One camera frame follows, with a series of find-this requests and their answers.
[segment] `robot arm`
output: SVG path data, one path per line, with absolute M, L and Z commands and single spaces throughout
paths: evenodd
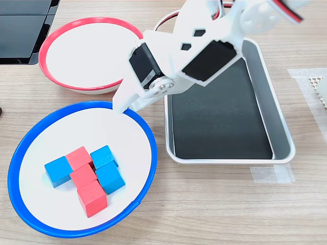
M 228 14 L 217 14 L 220 0 L 187 0 L 173 34 L 145 31 L 131 51 L 124 80 L 113 97 L 117 113 L 138 111 L 167 94 L 183 93 L 193 84 L 206 86 L 242 54 L 245 35 L 273 28 L 308 1 L 236 0 Z

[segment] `blue block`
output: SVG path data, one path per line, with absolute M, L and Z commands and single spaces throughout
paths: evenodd
M 96 169 L 99 169 L 100 167 L 106 165 L 108 162 L 111 161 L 113 161 L 116 167 L 118 167 L 118 164 L 115 158 L 113 157 L 109 146 L 107 145 L 96 150 L 95 152 L 92 152 L 90 156 Z
M 69 175 L 73 170 L 66 157 L 61 157 L 49 162 L 44 165 L 44 167 L 54 188 L 71 179 Z
M 101 187 L 104 189 L 107 195 L 125 185 L 125 181 L 123 180 L 113 161 L 108 162 L 104 166 L 97 169 L 96 174 Z

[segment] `cube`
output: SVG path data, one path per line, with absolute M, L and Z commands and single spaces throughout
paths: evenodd
M 97 176 L 89 164 L 80 167 L 71 173 L 71 179 L 76 185 L 77 189 L 97 180 Z
M 66 157 L 49 162 L 44 165 L 44 168 L 54 188 L 70 180 L 69 175 L 73 172 Z
M 96 174 L 107 195 L 125 185 L 125 181 L 123 180 L 118 168 L 116 167 L 116 164 L 113 161 L 97 169 Z
M 80 167 L 89 164 L 93 166 L 92 158 L 86 151 L 85 147 L 80 147 L 77 150 L 69 153 L 66 156 L 69 164 L 71 165 L 73 171 L 78 170 Z
M 108 207 L 106 193 L 97 180 L 78 189 L 77 194 L 88 218 Z
M 109 148 L 109 146 L 105 145 L 104 147 L 92 152 L 91 154 L 94 166 L 96 167 L 96 169 L 99 169 L 100 167 L 104 166 L 105 164 L 107 164 L 108 162 L 113 161 L 116 165 L 116 167 L 118 167 L 118 164 L 115 160 L 115 158 L 113 157 L 113 154 Z

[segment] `tape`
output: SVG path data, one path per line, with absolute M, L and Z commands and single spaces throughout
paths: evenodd
M 273 167 L 250 167 L 250 170 L 256 184 L 287 184 L 295 181 L 289 163 Z
M 327 79 L 327 68 L 288 69 L 288 72 L 300 87 L 323 138 L 327 143 L 327 113 L 311 83 L 311 78 L 313 77 L 324 77 L 324 79 Z

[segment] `wood grain surface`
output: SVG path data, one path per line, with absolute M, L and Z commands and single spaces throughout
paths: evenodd
M 183 2 L 62 0 L 51 30 L 83 17 L 110 16 L 144 31 Z M 303 24 L 282 21 L 269 33 L 252 37 L 262 49 L 295 141 L 295 182 L 254 184 L 249 166 L 177 165 L 165 151 L 160 100 L 140 112 L 159 151 L 148 194 L 116 226 L 78 240 L 46 236 L 19 218 L 8 196 L 8 167 L 17 145 L 39 120 L 72 103 L 111 101 L 113 93 L 84 95 L 61 88 L 38 65 L 0 66 L 0 244 L 327 244 L 326 142 L 287 71 L 327 66 L 326 9 L 327 1 L 313 1 L 300 11 Z M 161 30 L 172 27 L 173 20 Z

